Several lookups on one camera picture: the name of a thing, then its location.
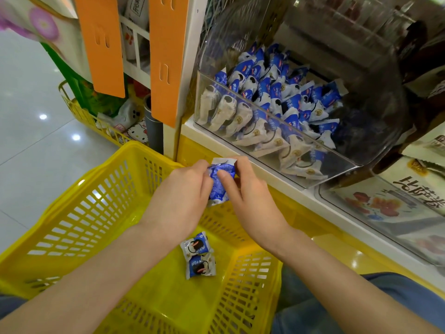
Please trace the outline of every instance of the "yellow basket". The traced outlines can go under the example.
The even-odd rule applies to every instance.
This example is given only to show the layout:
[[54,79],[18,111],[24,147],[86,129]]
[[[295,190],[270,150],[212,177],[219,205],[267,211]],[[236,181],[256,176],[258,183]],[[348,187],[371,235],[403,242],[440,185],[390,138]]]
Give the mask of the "yellow basket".
[[[63,81],[59,84],[59,92],[62,95],[63,100],[70,109],[73,116],[81,123],[85,124],[88,128],[96,131],[98,134],[113,142],[117,146],[122,146],[129,142],[131,139],[124,135],[122,132],[108,126],[107,123],[93,116],[88,110],[81,108],[76,99],[70,99],[66,93],[64,86],[67,81]],[[99,126],[107,126],[107,128],[98,128],[96,122],[99,122]]]
[[[92,169],[0,256],[0,292],[32,298],[135,224],[156,189],[181,167],[137,141]],[[230,202],[205,210],[217,275],[186,280],[176,247],[142,277],[97,333],[268,333],[281,263],[242,229]]]

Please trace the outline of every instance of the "person's left hand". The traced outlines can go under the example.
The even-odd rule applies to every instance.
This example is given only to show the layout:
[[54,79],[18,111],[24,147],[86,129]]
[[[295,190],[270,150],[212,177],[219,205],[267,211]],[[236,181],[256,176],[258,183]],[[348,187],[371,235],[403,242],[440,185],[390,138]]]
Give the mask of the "person's left hand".
[[152,237],[168,240],[170,250],[193,232],[204,212],[213,187],[208,167],[201,159],[191,167],[173,170],[154,192],[139,222]]

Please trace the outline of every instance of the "hello kitty face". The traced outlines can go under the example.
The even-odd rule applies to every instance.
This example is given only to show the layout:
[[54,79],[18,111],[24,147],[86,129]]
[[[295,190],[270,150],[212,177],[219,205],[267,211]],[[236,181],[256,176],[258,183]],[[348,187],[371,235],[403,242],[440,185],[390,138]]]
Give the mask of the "hello kitty face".
[[127,133],[132,139],[140,141],[141,143],[147,143],[147,128],[144,121],[140,121],[131,126],[127,130]]

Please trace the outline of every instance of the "orange panel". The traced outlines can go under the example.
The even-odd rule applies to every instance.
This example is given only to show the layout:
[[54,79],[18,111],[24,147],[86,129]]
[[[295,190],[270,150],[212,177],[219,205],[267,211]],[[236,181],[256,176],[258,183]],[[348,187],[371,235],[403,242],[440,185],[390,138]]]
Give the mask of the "orange panel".
[[189,0],[150,0],[152,115],[175,127]]
[[125,97],[118,0],[75,0],[94,90]]

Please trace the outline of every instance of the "white tile floor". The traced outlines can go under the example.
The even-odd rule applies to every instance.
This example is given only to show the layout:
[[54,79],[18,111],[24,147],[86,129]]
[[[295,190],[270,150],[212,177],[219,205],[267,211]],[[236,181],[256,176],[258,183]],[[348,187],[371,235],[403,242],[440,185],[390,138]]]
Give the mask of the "white tile floor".
[[76,121],[42,46],[0,32],[0,253],[117,147]]

